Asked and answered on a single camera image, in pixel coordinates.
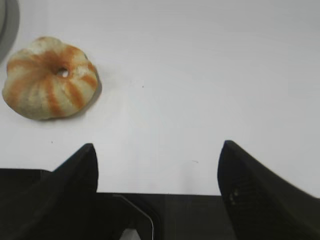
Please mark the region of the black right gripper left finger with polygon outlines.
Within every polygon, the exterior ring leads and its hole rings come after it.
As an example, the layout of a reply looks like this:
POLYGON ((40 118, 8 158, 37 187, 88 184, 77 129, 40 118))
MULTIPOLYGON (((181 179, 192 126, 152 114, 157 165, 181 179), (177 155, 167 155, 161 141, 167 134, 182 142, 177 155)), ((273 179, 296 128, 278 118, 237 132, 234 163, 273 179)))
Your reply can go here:
POLYGON ((98 160, 86 143, 54 171, 0 170, 2 240, 81 240, 98 188, 98 160))

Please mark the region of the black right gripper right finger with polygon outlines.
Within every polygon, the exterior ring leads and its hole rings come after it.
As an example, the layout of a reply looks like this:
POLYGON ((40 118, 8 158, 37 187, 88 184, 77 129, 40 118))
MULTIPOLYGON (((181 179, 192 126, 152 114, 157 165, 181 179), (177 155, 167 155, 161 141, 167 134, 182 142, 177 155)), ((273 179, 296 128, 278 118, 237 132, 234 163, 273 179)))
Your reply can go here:
POLYGON ((232 140, 217 181, 238 240, 318 240, 320 200, 284 180, 232 140))

